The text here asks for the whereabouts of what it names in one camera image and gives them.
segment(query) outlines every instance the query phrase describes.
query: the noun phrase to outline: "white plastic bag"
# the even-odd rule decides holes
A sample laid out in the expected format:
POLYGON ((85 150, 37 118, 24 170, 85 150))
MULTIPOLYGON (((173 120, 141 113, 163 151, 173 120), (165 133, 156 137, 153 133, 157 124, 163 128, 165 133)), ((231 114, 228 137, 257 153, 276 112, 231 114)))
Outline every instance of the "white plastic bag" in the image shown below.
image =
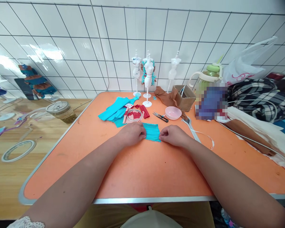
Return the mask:
POLYGON ((268 51, 276 41, 277 37, 273 36, 270 39, 258 42, 241 51, 240 54, 224 68, 222 82, 231 86, 246 78, 260 78, 262 75, 261 72, 265 69, 262 67, 254 67, 252 63, 268 51))

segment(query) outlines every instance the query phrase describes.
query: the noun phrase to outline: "scissors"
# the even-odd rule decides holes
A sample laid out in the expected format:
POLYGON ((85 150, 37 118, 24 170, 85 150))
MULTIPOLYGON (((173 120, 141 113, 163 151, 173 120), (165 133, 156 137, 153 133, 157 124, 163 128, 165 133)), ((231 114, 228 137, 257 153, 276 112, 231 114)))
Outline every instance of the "scissors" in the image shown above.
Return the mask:
POLYGON ((161 116, 160 114, 153 112, 153 115, 160 118, 161 120, 165 121, 166 123, 169 121, 167 118, 161 116))

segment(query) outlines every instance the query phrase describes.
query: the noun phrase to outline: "hand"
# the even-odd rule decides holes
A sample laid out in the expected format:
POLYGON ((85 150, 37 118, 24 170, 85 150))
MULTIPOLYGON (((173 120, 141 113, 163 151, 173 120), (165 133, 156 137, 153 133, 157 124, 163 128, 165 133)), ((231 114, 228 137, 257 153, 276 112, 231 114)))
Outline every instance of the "hand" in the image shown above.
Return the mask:
POLYGON ((159 139, 179 147, 184 147, 190 140, 192 140, 186 132, 176 125, 165 127, 159 134, 159 139))
POLYGON ((141 122, 128 123, 115 136, 118 142, 123 143, 123 146, 132 146, 145 139, 147 136, 146 129, 141 122))

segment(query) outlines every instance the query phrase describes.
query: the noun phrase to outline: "white tile wall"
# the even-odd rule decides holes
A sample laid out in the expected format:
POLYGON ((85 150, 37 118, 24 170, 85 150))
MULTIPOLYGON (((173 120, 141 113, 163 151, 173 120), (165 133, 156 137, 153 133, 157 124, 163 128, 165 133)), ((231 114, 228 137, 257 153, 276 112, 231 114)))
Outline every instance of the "white tile wall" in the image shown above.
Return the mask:
MULTIPOLYGON (((136 89, 130 61, 135 50, 141 58, 149 50, 156 85, 166 89, 178 50, 182 61, 172 85, 187 83, 221 55, 228 64, 273 35, 276 45, 253 64, 263 67, 264 75, 285 73, 285 15, 108 6, 95 6, 94 12, 96 21, 87 5, 0 3, 0 74, 6 79, 0 86, 7 96, 23 97, 14 81, 23 77, 18 63, 47 77, 59 97, 93 98, 108 85, 112 91, 136 89)), ((145 88, 139 83, 138 90, 145 88)))

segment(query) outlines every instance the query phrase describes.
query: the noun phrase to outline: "plaid fabric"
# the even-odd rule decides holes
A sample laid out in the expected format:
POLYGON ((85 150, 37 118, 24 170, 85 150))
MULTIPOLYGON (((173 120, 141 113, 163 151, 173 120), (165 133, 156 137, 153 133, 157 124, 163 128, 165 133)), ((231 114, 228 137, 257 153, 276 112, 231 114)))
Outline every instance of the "plaid fabric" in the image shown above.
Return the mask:
POLYGON ((274 83, 267 79, 246 79, 228 87, 228 105, 257 118, 270 122, 275 116, 275 109, 271 101, 276 105, 277 116, 275 121, 285 119, 285 93, 277 90, 274 83), (250 99, 261 99, 262 101, 241 101, 250 99))

